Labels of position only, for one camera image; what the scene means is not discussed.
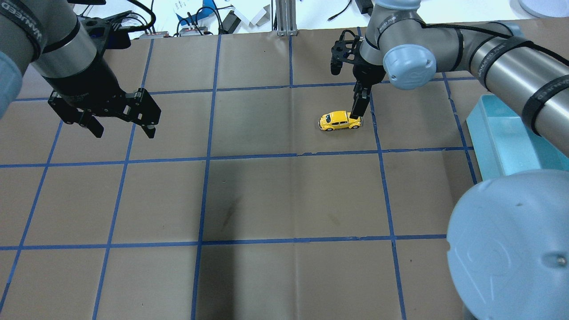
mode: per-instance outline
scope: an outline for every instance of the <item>yellow toy car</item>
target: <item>yellow toy car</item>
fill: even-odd
[[[323,131],[357,129],[361,127],[361,117],[351,119],[350,112],[345,110],[334,111],[323,115],[318,121],[318,127]]]

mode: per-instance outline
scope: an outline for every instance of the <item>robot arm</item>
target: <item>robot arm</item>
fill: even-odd
[[[332,48],[332,73],[354,64],[352,114],[362,116],[373,84],[387,73],[399,89],[425,85],[435,72],[469,71],[521,116],[528,128],[569,155],[569,67],[559,55],[520,37],[515,24],[427,26],[420,0],[377,0],[365,37]]]
[[[155,16],[148,12],[153,23]],[[112,20],[80,22],[65,0],[0,0],[0,61],[9,71],[0,83],[7,88],[0,110],[17,96],[31,63],[54,88],[48,103],[66,124],[78,123],[100,138],[104,129],[95,116],[117,117],[141,126],[153,138],[160,108],[144,88],[124,92],[102,58],[106,48],[130,45],[119,28]],[[110,33],[117,34],[121,44],[111,47]],[[97,45],[93,38],[103,38],[102,43]]]

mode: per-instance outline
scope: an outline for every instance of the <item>black cable plug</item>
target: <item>black cable plug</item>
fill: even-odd
[[[357,8],[360,9],[361,14],[372,15],[373,2],[372,0],[356,0]]]

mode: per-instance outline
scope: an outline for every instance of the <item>light blue joint cover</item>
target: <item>light blue joint cover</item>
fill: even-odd
[[[530,170],[485,180],[448,224],[448,267],[480,320],[567,319],[569,173]]]
[[[522,28],[519,27],[519,24],[517,24],[515,22],[503,22],[503,21],[500,21],[500,23],[503,24],[504,26],[510,28],[510,30],[513,33],[513,36],[520,36],[522,38],[526,37],[522,32]]]
[[[22,89],[22,74],[18,66],[4,52],[0,51],[0,118],[8,105],[16,99]]]
[[[396,88],[411,90],[427,84],[435,76],[436,59],[425,47],[402,44],[385,54],[384,69]]]
[[[421,0],[376,0],[376,4],[393,10],[417,10]]]

